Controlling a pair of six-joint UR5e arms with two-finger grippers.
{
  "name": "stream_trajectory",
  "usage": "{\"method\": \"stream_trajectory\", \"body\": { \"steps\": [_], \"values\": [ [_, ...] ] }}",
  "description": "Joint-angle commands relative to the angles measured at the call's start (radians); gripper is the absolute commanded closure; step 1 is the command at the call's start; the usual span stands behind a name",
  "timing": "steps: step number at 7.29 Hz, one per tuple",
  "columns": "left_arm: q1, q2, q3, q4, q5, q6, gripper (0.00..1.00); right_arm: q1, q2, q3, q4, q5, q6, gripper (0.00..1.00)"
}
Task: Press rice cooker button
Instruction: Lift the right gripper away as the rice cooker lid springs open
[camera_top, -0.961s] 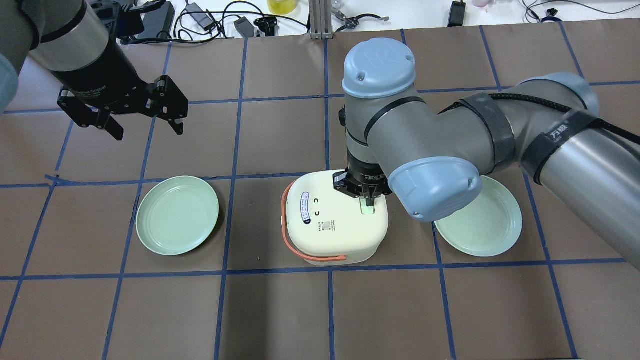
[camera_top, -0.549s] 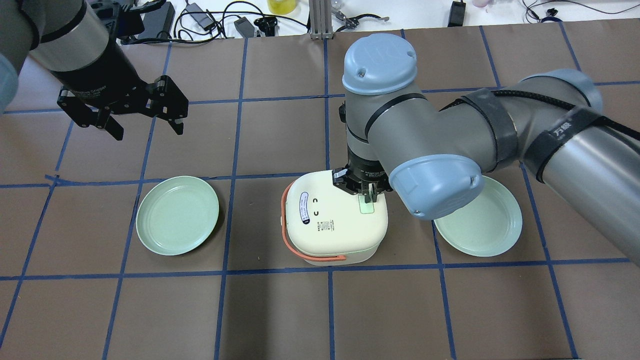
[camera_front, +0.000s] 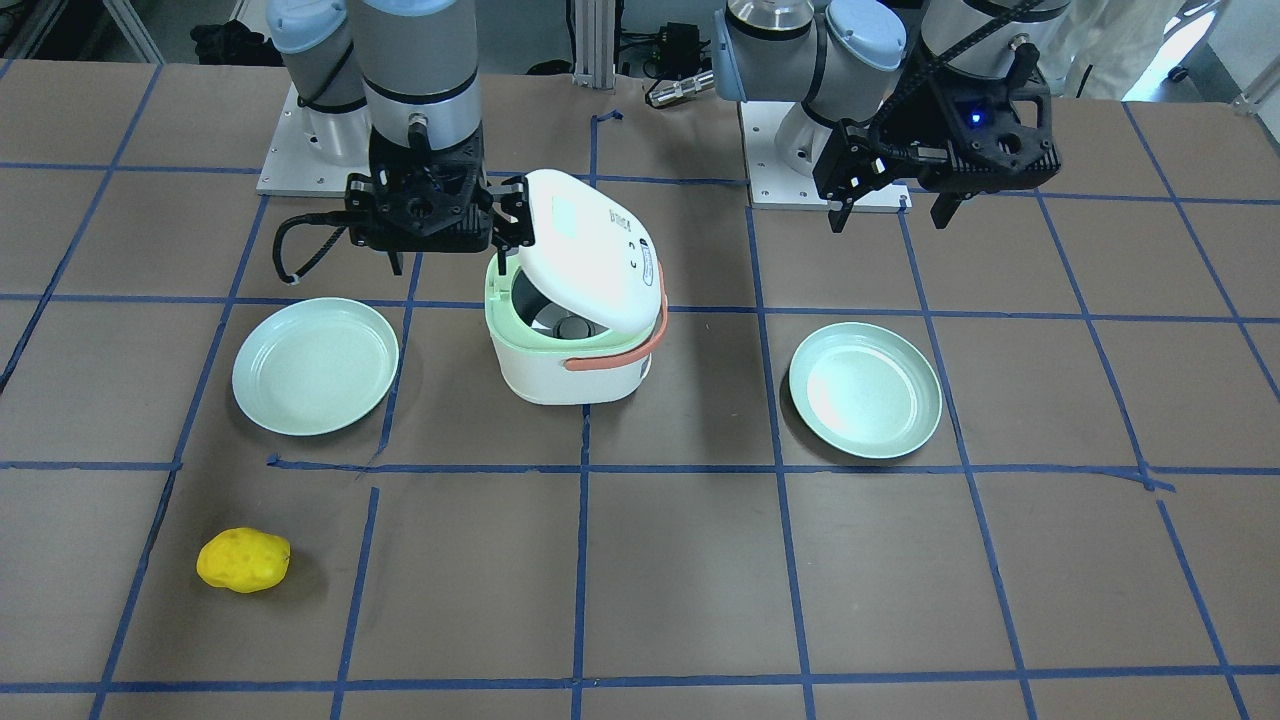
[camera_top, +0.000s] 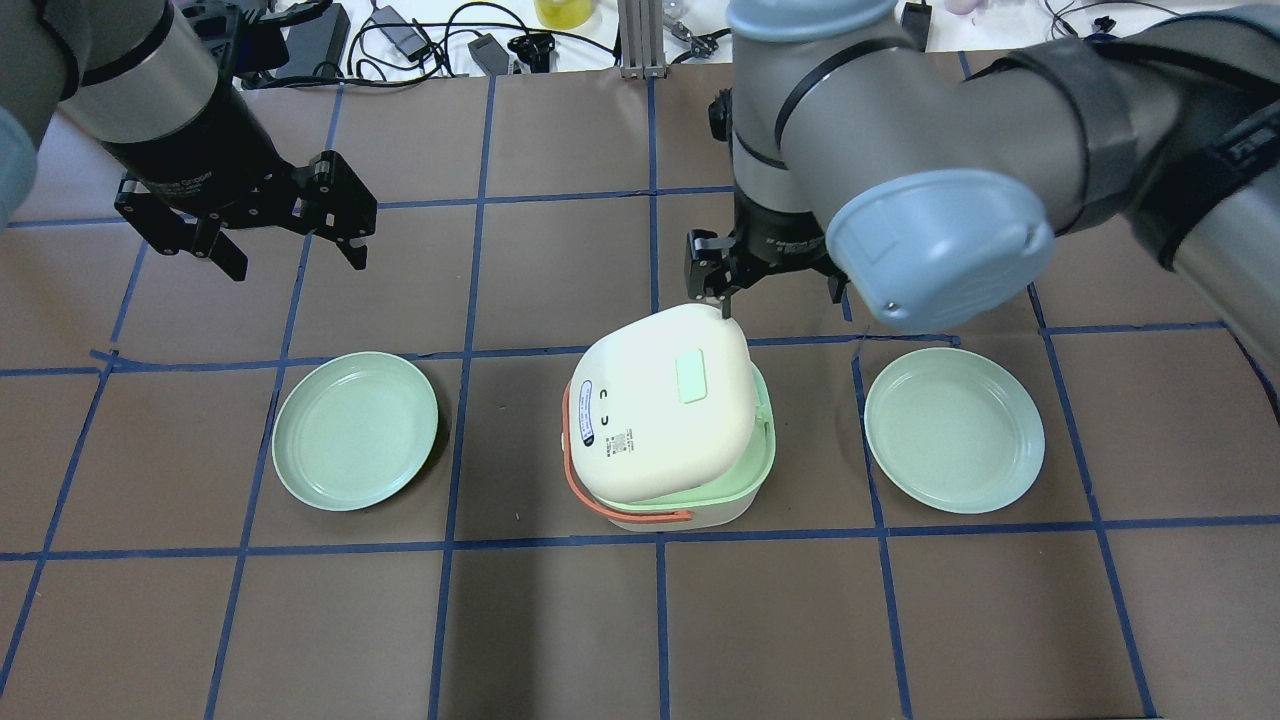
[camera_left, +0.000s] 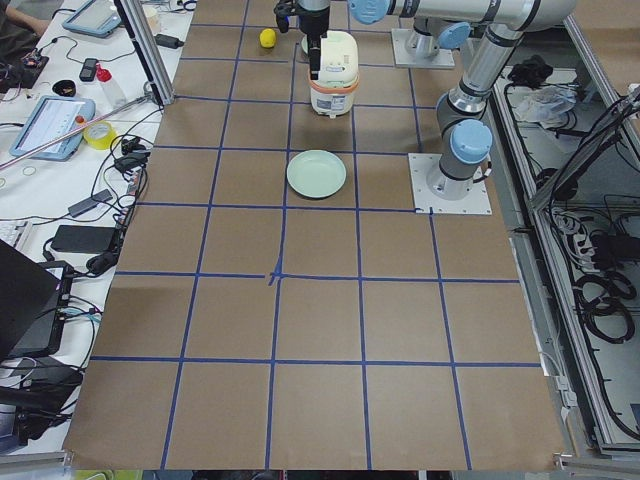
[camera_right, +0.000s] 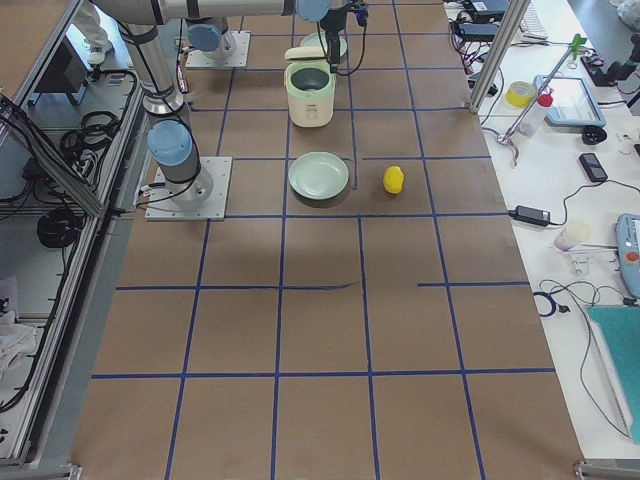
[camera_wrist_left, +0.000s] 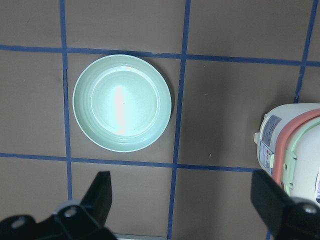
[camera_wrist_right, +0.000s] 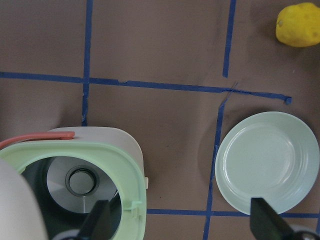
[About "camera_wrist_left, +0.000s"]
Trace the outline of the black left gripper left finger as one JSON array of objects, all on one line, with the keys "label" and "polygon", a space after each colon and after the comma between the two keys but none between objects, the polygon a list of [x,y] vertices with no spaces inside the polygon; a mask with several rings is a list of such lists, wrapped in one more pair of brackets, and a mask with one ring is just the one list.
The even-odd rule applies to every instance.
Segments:
[{"label": "black left gripper left finger", "polygon": [[105,227],[112,206],[109,171],[97,173],[79,203],[70,202],[47,219],[36,222],[31,215],[13,215],[0,221],[2,240],[115,240]]}]

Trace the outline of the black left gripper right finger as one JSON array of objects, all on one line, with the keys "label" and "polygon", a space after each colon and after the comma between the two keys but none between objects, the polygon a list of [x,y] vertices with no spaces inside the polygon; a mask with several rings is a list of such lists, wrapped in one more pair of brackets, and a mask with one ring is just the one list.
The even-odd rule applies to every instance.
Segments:
[{"label": "black left gripper right finger", "polygon": [[290,197],[263,170],[252,172],[250,200],[275,240],[318,240],[320,208],[313,201]]}]

